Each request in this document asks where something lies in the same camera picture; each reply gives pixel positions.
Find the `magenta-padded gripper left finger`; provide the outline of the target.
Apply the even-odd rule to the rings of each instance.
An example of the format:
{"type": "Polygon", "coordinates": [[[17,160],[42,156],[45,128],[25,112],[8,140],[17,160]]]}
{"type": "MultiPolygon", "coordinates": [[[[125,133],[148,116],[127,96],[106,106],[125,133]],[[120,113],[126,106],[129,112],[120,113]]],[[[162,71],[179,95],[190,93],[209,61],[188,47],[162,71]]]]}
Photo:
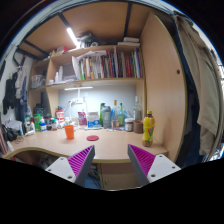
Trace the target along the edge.
{"type": "Polygon", "coordinates": [[[91,145],[68,158],[59,157],[46,171],[83,187],[94,156],[95,147],[91,145]]]}

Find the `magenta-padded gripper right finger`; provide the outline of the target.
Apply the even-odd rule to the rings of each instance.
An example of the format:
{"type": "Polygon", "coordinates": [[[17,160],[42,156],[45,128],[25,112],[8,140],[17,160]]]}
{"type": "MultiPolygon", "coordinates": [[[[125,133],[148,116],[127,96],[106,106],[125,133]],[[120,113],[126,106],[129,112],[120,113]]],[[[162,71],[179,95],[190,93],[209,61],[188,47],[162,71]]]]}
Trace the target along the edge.
{"type": "Polygon", "coordinates": [[[163,154],[153,155],[131,144],[128,145],[128,156],[141,186],[180,170],[180,167],[163,154]]]}

